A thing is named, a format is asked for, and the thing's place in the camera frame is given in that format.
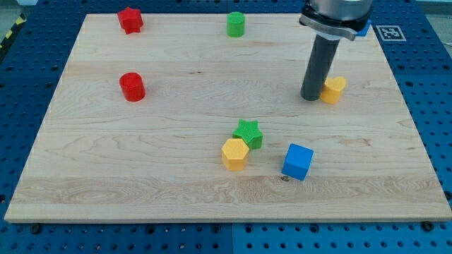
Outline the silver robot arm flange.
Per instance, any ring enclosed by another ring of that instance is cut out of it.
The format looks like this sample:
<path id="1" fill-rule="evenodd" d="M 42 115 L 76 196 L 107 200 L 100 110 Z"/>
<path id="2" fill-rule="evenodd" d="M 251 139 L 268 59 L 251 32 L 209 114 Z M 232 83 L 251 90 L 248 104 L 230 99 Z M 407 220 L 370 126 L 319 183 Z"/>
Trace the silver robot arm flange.
<path id="1" fill-rule="evenodd" d="M 353 41 L 366 27 L 372 0 L 308 0 L 299 22 L 327 40 Z"/>

